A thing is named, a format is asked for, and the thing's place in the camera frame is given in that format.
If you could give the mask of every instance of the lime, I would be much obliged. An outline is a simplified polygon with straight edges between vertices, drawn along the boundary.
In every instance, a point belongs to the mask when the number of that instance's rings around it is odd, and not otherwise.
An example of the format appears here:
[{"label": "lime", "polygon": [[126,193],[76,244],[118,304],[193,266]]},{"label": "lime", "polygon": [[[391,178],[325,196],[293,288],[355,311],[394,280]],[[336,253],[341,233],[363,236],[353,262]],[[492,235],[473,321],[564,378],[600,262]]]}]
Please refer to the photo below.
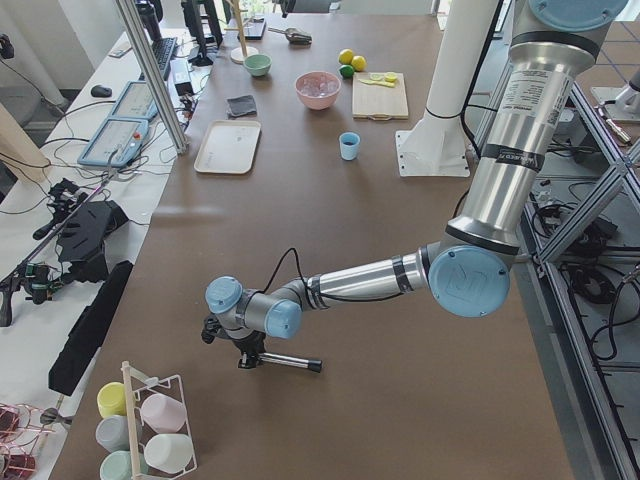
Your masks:
[{"label": "lime", "polygon": [[340,67],[340,75],[342,75],[343,78],[351,78],[354,73],[355,70],[351,65],[342,65]]},{"label": "lime", "polygon": [[367,60],[362,55],[356,55],[353,57],[353,60],[351,60],[351,66],[356,72],[361,72],[367,68]]},{"label": "lime", "polygon": [[338,61],[343,65],[349,65],[351,60],[353,60],[353,50],[350,48],[345,48],[338,55]]}]

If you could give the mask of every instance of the black mouse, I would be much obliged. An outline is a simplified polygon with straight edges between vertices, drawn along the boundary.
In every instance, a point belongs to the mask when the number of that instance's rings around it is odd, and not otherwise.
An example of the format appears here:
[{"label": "black mouse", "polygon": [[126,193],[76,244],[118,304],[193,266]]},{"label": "black mouse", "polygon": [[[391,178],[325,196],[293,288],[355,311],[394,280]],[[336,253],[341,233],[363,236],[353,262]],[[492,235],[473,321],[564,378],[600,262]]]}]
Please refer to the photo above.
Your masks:
[{"label": "black mouse", "polygon": [[94,85],[91,88],[91,96],[98,98],[107,98],[111,96],[111,89],[104,85]]}]

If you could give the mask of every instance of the blue joint cap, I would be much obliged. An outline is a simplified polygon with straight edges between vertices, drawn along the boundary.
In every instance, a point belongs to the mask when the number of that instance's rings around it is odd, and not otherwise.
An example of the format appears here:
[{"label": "blue joint cap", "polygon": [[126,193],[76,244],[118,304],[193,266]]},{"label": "blue joint cap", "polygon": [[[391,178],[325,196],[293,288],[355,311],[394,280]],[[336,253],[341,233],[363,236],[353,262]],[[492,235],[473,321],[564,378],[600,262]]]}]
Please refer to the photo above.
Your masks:
[{"label": "blue joint cap", "polygon": [[271,337],[291,338],[300,328],[302,309],[291,300],[276,302],[264,319],[264,331]]},{"label": "blue joint cap", "polygon": [[561,32],[585,32],[611,23],[627,0],[529,0],[529,8],[545,25]]},{"label": "blue joint cap", "polygon": [[429,269],[433,296],[444,309],[461,317],[482,317],[500,308],[510,284],[505,263],[472,245],[445,250]]},{"label": "blue joint cap", "polygon": [[204,298],[211,313],[219,314],[235,307],[242,296],[242,284],[233,277],[218,277],[207,287]]}]

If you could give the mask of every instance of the phone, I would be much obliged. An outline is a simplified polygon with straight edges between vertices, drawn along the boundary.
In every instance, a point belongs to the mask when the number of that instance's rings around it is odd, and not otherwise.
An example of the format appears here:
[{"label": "phone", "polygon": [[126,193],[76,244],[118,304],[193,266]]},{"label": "phone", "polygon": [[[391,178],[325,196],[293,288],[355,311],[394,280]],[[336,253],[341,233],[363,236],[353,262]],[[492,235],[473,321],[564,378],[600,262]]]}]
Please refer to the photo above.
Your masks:
[{"label": "phone", "polygon": [[109,56],[113,58],[124,57],[129,50],[131,50],[131,44],[129,42],[124,42],[111,50],[109,52]]}]

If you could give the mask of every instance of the wooden cutting board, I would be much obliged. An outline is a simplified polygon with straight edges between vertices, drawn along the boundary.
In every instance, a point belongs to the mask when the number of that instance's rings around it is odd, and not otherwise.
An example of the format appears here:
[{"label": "wooden cutting board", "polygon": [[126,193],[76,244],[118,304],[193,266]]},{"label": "wooden cutting board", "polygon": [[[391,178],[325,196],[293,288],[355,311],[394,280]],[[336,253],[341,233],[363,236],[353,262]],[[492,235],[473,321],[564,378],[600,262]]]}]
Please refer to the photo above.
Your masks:
[{"label": "wooden cutting board", "polygon": [[390,118],[409,118],[407,91],[404,75],[398,73],[396,86],[366,85],[359,78],[369,79],[371,72],[359,72],[353,77],[353,118],[371,118],[389,120]]}]

